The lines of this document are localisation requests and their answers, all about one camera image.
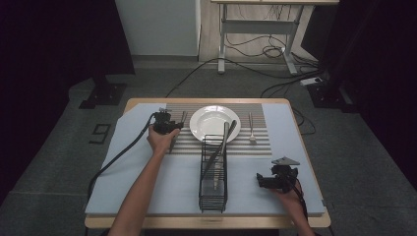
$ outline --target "utensil holder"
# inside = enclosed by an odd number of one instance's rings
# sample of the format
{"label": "utensil holder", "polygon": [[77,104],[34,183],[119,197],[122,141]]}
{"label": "utensil holder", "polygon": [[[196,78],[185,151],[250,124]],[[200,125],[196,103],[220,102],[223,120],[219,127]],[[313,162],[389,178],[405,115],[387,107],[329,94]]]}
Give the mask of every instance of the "utensil holder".
{"label": "utensil holder", "polygon": [[200,210],[220,211],[226,209],[227,203],[227,148],[223,153],[219,153],[206,175],[204,171],[209,164],[212,154],[223,142],[223,136],[206,135],[202,142],[202,162],[200,169],[200,190],[199,206]]}

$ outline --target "table leg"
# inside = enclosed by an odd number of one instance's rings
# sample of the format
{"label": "table leg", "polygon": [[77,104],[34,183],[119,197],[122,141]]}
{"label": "table leg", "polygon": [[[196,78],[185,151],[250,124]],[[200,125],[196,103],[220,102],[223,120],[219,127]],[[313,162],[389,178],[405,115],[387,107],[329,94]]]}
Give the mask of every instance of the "table leg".
{"label": "table leg", "polygon": [[282,48],[282,54],[284,56],[285,62],[287,64],[288,70],[291,73],[291,75],[297,75],[297,69],[294,66],[294,58],[291,55],[291,47],[292,43],[295,39],[295,34],[297,33],[298,26],[300,25],[300,19],[301,15],[303,14],[304,6],[300,5],[298,8],[297,16],[294,20],[294,25],[292,27],[291,33],[288,35],[288,41],[286,43],[286,46]]}
{"label": "table leg", "polygon": [[222,6],[223,6],[223,15],[222,15],[222,18],[220,19],[220,21],[221,21],[221,24],[220,24],[220,27],[221,27],[221,29],[220,29],[220,46],[218,48],[218,61],[217,61],[217,66],[218,66],[217,72],[219,74],[224,74],[224,71],[225,71],[225,69],[224,69],[224,60],[222,60],[222,59],[225,58],[225,52],[226,52],[225,51],[226,48],[224,46],[224,35],[226,34],[226,32],[224,30],[223,23],[226,21],[226,18],[227,18],[227,4],[222,4]]}

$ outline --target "white plate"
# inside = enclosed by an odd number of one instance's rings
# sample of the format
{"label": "white plate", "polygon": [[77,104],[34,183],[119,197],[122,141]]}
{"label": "white plate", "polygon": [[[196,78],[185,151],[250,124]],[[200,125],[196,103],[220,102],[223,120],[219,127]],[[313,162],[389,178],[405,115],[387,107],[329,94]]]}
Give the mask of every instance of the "white plate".
{"label": "white plate", "polygon": [[203,141],[205,135],[222,136],[224,122],[231,124],[233,120],[236,120],[236,127],[227,139],[230,142],[239,134],[241,124],[236,113],[224,106],[206,106],[196,111],[190,119],[190,130],[198,140]]}

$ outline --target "forearm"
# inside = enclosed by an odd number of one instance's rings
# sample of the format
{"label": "forearm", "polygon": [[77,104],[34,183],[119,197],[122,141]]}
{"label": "forearm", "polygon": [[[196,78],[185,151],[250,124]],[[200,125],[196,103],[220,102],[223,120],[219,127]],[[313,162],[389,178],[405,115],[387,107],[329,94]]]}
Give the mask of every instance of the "forearm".
{"label": "forearm", "polygon": [[156,182],[163,153],[155,153],[126,195],[108,235],[139,235]]}
{"label": "forearm", "polygon": [[299,236],[314,236],[315,233],[310,227],[309,221],[306,219],[303,213],[301,205],[293,206],[292,208],[286,208],[288,215],[290,216],[295,228],[297,229]]}

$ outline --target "human arm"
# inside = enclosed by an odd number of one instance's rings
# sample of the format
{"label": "human arm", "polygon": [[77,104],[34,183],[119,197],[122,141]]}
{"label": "human arm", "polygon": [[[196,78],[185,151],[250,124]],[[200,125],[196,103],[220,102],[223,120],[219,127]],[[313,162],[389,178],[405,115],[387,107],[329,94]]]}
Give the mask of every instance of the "human arm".
{"label": "human arm", "polygon": [[[302,193],[301,185],[297,181],[295,187]],[[304,215],[304,210],[301,205],[300,199],[294,190],[288,193],[282,193],[276,189],[271,191],[279,198],[288,216],[291,218],[299,236],[315,236],[315,232],[309,225],[309,221]]]}
{"label": "human arm", "polygon": [[172,139],[179,132],[180,130],[176,129],[168,135],[160,135],[153,130],[153,126],[149,126],[148,142],[152,148],[152,156],[126,195],[108,235],[138,236],[140,234],[160,164]]}

